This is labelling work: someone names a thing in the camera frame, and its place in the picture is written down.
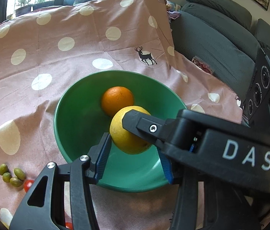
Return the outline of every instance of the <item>white lettering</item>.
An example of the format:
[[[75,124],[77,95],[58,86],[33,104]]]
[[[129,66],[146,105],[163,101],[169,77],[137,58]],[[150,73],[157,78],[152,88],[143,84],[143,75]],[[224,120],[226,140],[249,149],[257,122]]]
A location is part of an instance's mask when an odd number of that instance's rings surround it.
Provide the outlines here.
[[[270,155],[270,151],[267,151],[267,153],[265,154],[265,161],[269,164],[268,166],[266,165],[262,165],[261,168],[265,171],[270,169],[270,159],[268,158],[268,156]]]
[[[234,145],[234,152],[230,156],[230,155],[227,154],[227,152],[229,151],[229,147],[230,147],[231,144]],[[232,159],[234,159],[236,157],[237,151],[238,151],[238,143],[231,140],[231,139],[228,139],[227,142],[226,142],[226,146],[225,146],[222,157],[225,158],[225,159],[228,159],[228,160],[232,160]]]
[[[246,162],[251,162],[252,163],[252,167],[255,166],[255,147],[253,146],[249,153],[247,154],[247,156],[245,157],[245,159],[243,159],[242,164],[245,164]]]

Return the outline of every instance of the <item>gray couch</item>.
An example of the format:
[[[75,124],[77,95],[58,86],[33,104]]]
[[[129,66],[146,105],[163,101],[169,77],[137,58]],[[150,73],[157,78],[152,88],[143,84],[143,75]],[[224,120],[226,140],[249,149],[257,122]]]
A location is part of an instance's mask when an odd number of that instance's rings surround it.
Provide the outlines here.
[[[180,12],[171,23],[175,49],[208,63],[244,101],[258,48],[270,49],[270,26],[260,19],[252,35],[250,12],[232,0],[186,0]]]

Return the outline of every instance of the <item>silver screw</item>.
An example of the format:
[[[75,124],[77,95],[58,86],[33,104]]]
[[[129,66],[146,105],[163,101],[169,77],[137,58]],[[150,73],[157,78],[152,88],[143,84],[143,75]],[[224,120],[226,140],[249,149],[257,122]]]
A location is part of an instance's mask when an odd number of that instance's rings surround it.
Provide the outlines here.
[[[55,163],[54,162],[49,162],[48,164],[47,164],[47,168],[48,169],[52,169],[52,168],[54,168],[55,167]]]
[[[155,124],[152,124],[149,130],[150,132],[154,133],[155,131],[157,131],[157,126]]]
[[[85,162],[89,159],[89,156],[87,155],[82,155],[80,158],[79,158],[82,162]]]

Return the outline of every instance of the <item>bowl rim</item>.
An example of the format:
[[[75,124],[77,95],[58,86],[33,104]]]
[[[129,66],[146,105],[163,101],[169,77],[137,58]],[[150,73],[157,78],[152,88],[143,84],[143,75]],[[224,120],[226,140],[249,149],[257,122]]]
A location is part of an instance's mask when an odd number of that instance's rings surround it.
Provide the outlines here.
[[[131,72],[131,71],[125,71],[125,70],[105,70],[105,71],[100,71],[100,72],[96,72],[96,73],[91,73],[91,74],[89,74],[89,75],[87,75],[87,76],[85,76],[85,77],[77,80],[69,88],[67,88],[67,90],[65,90],[65,92],[63,93],[63,95],[59,99],[59,101],[58,101],[58,103],[56,105],[56,108],[55,108],[54,122],[53,122],[54,136],[55,136],[55,140],[56,140],[56,144],[58,146],[58,149],[59,149],[60,153],[62,154],[63,158],[65,159],[65,161],[67,163],[71,163],[72,160],[67,155],[67,153],[65,152],[65,149],[63,148],[63,145],[62,145],[62,143],[60,141],[60,138],[59,138],[58,129],[57,129],[57,114],[58,114],[59,108],[61,106],[62,100],[72,90],[72,88],[74,86],[76,86],[78,83],[82,82],[83,79],[85,79],[87,77],[90,77],[90,76],[98,75],[99,73],[103,73],[103,72],[111,72],[111,73],[115,73],[115,72],[119,72],[119,73],[133,73],[133,74],[136,74],[138,76],[144,76],[145,78],[148,78],[150,80],[153,80],[153,81],[159,83],[160,85],[164,86],[165,88],[169,89],[177,97],[177,99],[184,105],[184,107],[187,108],[186,105],[185,105],[185,103],[181,100],[181,98],[173,90],[171,90],[168,86],[166,86],[163,83],[159,82],[158,80],[153,79],[153,78],[151,78],[149,76],[146,76],[144,74],[135,73],[135,72]],[[160,181],[157,186],[152,186],[150,188],[148,187],[148,188],[144,188],[144,189],[132,189],[132,188],[125,189],[125,188],[121,188],[121,187],[112,186],[112,185],[109,185],[107,183],[103,183],[102,181],[100,181],[100,182],[97,183],[97,185],[100,186],[100,187],[107,188],[107,189],[114,190],[114,191],[118,191],[118,192],[126,192],[126,193],[147,192],[147,191],[151,191],[151,190],[160,188],[160,187],[162,187],[162,186],[164,186],[166,184],[168,184],[168,181],[167,180],[164,180],[164,181]]]

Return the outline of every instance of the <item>black deer silhouette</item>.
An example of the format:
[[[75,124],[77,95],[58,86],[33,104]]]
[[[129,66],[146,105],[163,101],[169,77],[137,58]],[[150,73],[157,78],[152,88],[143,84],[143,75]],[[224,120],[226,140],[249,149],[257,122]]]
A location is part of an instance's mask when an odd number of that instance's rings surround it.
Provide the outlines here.
[[[155,62],[155,64],[157,64],[157,62],[152,58],[151,53],[143,54],[142,49],[143,49],[143,47],[139,47],[139,50],[137,47],[135,48],[135,51],[138,52],[139,58],[141,59],[141,61],[146,63],[148,66],[149,66],[149,64],[148,64],[147,60],[150,60],[152,62],[152,65],[154,65],[153,61]]]

